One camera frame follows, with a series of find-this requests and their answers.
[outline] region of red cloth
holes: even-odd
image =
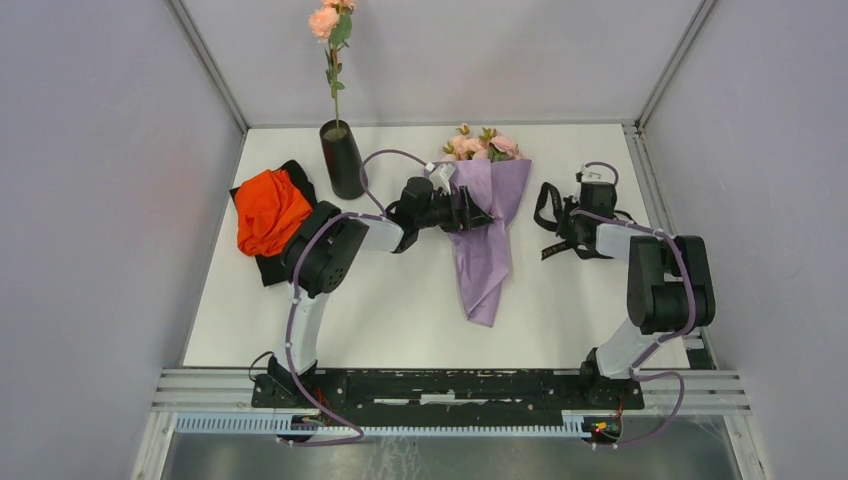
[[[265,170],[244,182],[233,199],[239,217],[238,247],[245,255],[278,255],[312,213],[285,170]]]

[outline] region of black vase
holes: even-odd
[[[353,138],[350,126],[341,120],[339,126],[344,130],[344,135],[330,139],[326,135],[336,129],[336,121],[330,120],[321,127],[321,148],[324,150],[324,162],[327,164],[327,173],[330,174],[333,193],[342,200],[353,200],[365,193],[359,180],[362,158],[359,156],[359,148],[356,147],[356,139]]]

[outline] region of flower stem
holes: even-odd
[[[339,51],[336,47],[330,47],[330,55],[333,57],[333,101],[336,104],[336,130],[341,133],[339,126],[339,91],[336,89],[339,81]]]

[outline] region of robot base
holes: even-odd
[[[348,370],[301,375],[336,413],[360,426],[562,425],[563,410],[645,408],[632,380],[593,379],[577,370]],[[312,408],[289,386],[257,376],[254,408]]]

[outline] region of purple wrapping paper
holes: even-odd
[[[495,219],[486,227],[449,235],[465,315],[470,322],[491,327],[503,281],[512,269],[507,230],[524,196],[531,161],[464,160],[454,165],[451,182],[468,186],[474,202]]]

